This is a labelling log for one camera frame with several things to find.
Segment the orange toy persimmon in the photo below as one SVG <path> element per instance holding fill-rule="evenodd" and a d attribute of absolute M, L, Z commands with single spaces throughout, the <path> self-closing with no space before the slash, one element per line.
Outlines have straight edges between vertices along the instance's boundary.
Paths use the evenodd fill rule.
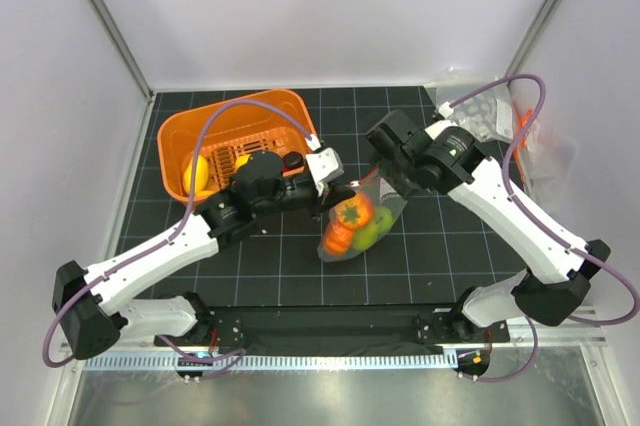
<path fill-rule="evenodd" d="M 334 216 L 339 223 L 355 230 L 365 226 L 374 216 L 374 211 L 369 197 L 357 192 L 334 208 Z"/>

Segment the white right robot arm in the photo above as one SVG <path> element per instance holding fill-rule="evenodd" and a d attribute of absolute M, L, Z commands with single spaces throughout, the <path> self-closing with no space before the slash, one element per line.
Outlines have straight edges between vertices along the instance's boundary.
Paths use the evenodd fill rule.
<path fill-rule="evenodd" d="M 404 199 L 428 190 L 446 195 L 484 221 L 524 261 L 518 274 L 475 287 L 458 300 L 450 318 L 453 335 L 475 341 L 486 327 L 527 316 L 557 326 L 583 302 L 596 266 L 584 254 L 608 257 L 608 246 L 561 227 L 510 180 L 470 132 L 448 120 L 428 127 L 392 111 L 366 134 L 372 161 Z"/>

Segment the green toy lime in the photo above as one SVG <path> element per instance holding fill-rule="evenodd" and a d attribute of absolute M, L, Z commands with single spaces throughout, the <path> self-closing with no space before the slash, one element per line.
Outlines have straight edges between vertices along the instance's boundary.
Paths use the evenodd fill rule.
<path fill-rule="evenodd" d="M 374 220 L 380 234 L 385 234 L 389 231 L 395 222 L 392 211 L 384 206 L 379 206 L 375 209 Z"/>

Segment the clear orange-zip bag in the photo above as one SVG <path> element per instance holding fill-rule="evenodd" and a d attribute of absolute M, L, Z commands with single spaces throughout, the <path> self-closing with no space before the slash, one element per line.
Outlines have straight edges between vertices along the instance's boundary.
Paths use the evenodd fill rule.
<path fill-rule="evenodd" d="M 377 168 L 350 187 L 354 196 L 329 211 L 318 246 L 323 262 L 351 260 L 369 250 L 389 234 L 407 204 Z"/>

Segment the dark purple toy fruit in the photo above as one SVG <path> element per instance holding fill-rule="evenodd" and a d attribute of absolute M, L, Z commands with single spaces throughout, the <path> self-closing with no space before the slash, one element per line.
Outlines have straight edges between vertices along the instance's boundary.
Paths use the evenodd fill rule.
<path fill-rule="evenodd" d="M 293 171 L 304 166 L 304 156 L 297 151 L 290 151 L 282 157 L 284 170 Z"/>

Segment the orange plastic basket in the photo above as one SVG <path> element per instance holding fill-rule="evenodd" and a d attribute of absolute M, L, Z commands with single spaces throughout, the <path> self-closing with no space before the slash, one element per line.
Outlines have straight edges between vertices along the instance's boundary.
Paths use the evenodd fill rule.
<path fill-rule="evenodd" d="M 287 89 L 273 89 L 246 95 L 242 104 L 222 113 L 210 126 L 199 154 L 209 163 L 208 192 L 226 187 L 235 173 L 238 157 L 272 151 L 281 156 L 295 151 L 310 152 L 304 134 L 316 128 L 303 99 Z M 160 126 L 157 146 L 166 192 L 185 204 L 187 171 L 202 127 L 224 101 L 170 116 Z"/>

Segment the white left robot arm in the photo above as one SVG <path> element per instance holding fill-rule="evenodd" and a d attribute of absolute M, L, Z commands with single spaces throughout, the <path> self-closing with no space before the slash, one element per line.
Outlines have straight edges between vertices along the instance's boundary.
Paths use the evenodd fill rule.
<path fill-rule="evenodd" d="M 76 360 L 96 357 L 124 338 L 180 337 L 190 346 L 208 341 L 210 315 L 199 297 L 167 300 L 137 295 L 174 272 L 210 258 L 258 233 L 259 219 L 306 210 L 313 217 L 353 197 L 338 182 L 344 168 L 329 147 L 305 155 L 303 169 L 284 174 L 275 153 L 259 152 L 182 220 L 146 242 L 108 260 L 81 267 L 75 261 L 55 274 L 52 309 Z"/>

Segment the green toy apple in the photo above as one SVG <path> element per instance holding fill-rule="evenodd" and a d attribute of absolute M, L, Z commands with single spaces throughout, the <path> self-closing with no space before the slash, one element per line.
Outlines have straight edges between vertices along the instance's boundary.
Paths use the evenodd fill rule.
<path fill-rule="evenodd" d="M 378 228 L 375 224 L 363 226 L 355 231 L 351 248 L 356 251 L 366 251 L 373 246 L 378 238 Z"/>

